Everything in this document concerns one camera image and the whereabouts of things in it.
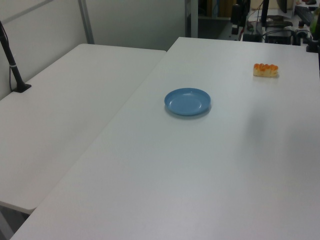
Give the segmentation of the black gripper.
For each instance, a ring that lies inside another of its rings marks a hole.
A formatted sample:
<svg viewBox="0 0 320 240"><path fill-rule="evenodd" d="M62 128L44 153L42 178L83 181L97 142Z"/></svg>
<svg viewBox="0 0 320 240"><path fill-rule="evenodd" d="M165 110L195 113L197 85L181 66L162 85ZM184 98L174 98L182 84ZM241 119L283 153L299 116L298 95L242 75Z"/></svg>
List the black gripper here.
<svg viewBox="0 0 320 240"><path fill-rule="evenodd" d="M232 29L231 34L238 34L239 32L239 24L242 17L242 6L240 4L234 4L231 9L231 23Z"/></svg>

